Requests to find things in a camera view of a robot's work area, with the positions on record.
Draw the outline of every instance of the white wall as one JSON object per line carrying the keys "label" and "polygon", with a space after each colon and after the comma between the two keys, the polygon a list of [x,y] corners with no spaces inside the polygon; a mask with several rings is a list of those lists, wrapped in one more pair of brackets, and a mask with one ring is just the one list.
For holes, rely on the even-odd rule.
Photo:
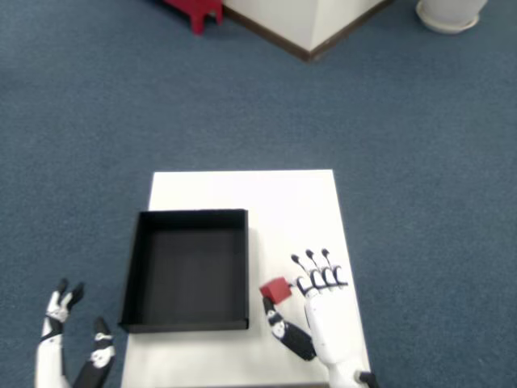
{"label": "white wall", "polygon": [[382,0],[317,0],[316,22],[309,49],[314,49]]}
{"label": "white wall", "polygon": [[320,0],[225,0],[228,8],[309,50]]}
{"label": "white wall", "polygon": [[227,7],[312,50],[382,0],[224,0]]}

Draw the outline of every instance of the red block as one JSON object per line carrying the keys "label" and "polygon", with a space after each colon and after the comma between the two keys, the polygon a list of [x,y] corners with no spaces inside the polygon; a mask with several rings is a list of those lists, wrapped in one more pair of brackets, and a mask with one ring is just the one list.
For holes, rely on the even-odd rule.
{"label": "red block", "polygon": [[264,297],[269,297],[275,305],[291,296],[289,283],[283,277],[268,281],[260,288],[260,292]]}
{"label": "red block", "polygon": [[165,2],[191,17],[191,29],[196,35],[203,33],[204,17],[212,12],[216,14],[217,24],[223,23],[222,0],[165,0]]}

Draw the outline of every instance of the black box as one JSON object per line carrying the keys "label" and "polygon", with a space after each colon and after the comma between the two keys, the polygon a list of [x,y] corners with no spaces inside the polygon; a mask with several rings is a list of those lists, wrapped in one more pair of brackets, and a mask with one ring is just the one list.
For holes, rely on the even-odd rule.
{"label": "black box", "polygon": [[243,209],[140,213],[122,328],[247,329],[247,216]]}

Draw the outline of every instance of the red chair leg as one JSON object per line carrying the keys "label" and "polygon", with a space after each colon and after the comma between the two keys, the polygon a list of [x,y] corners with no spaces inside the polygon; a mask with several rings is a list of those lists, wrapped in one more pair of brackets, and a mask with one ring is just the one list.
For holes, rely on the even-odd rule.
{"label": "red chair leg", "polygon": [[199,16],[191,16],[191,29],[196,35],[203,34],[204,18]]}
{"label": "red chair leg", "polygon": [[217,20],[217,24],[223,23],[223,6],[222,5],[219,5],[216,8],[216,20]]}

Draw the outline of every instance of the red stool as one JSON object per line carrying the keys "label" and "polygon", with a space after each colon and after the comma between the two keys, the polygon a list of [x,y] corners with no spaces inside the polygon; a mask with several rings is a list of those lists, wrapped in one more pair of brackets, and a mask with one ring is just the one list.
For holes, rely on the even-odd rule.
{"label": "red stool", "polygon": [[222,0],[165,0],[191,17],[192,32],[201,35],[204,28],[204,17],[216,13],[217,24],[223,23]]}

